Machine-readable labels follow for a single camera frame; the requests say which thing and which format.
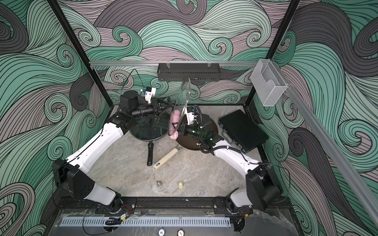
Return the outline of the pink cloth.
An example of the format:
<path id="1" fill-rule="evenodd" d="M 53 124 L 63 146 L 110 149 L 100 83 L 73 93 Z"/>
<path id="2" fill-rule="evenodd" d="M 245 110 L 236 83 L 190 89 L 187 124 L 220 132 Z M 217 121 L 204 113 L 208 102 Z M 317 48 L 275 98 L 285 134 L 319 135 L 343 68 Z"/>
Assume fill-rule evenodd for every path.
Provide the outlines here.
<path id="1" fill-rule="evenodd" d="M 178 128 L 180 127 L 180 110 L 174 110 L 170 116 L 168 135 L 171 139 L 176 140 L 179 136 Z"/>

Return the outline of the glass pot lid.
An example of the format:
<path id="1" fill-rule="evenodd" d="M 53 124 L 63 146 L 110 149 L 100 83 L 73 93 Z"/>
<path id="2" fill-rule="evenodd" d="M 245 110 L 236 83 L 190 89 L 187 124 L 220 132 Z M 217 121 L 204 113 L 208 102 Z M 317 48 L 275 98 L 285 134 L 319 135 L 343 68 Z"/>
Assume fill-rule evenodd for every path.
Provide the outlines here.
<path id="1" fill-rule="evenodd" d="M 172 111 L 171 111 L 172 113 L 174 110 L 180 110 L 181 112 L 180 125 L 185 115 L 186 108 L 188 106 L 190 91 L 191 91 L 191 80 L 190 78 L 187 78 L 182 82 L 176 94 L 176 98 L 174 100 L 176 103 L 173 106 Z"/>

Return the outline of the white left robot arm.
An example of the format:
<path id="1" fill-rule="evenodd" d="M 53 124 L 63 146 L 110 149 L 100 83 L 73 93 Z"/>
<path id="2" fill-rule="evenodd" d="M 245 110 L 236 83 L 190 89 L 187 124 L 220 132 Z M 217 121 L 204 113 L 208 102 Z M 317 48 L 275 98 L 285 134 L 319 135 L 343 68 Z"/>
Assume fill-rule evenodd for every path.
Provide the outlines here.
<path id="1" fill-rule="evenodd" d="M 118 111 L 90 141 L 65 160 L 53 162 L 53 185 L 66 191 L 76 201 L 90 200 L 110 208 L 112 212 L 118 211 L 122 205 L 121 195 L 97 184 L 87 173 L 98 158 L 128 131 L 141 130 L 149 124 L 166 128 L 167 123 L 161 119 L 168 115 L 174 104 L 170 98 L 153 98 L 149 89 L 144 91 L 143 96 L 134 90 L 124 92 L 120 96 Z"/>

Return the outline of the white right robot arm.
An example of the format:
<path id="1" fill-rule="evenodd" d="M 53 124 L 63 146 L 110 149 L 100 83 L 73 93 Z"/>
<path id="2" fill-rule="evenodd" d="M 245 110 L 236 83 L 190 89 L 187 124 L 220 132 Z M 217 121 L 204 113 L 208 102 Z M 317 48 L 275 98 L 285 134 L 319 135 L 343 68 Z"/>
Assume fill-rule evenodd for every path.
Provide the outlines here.
<path id="1" fill-rule="evenodd" d="M 273 165 L 254 160 L 232 147 L 218 134 L 217 125 L 208 115 L 186 119 L 172 114 L 169 135 L 176 140 L 190 136 L 199 151 L 222 159 L 245 177 L 246 187 L 235 189 L 227 196 L 227 207 L 233 214 L 248 208 L 264 211 L 280 196 L 282 190 Z"/>

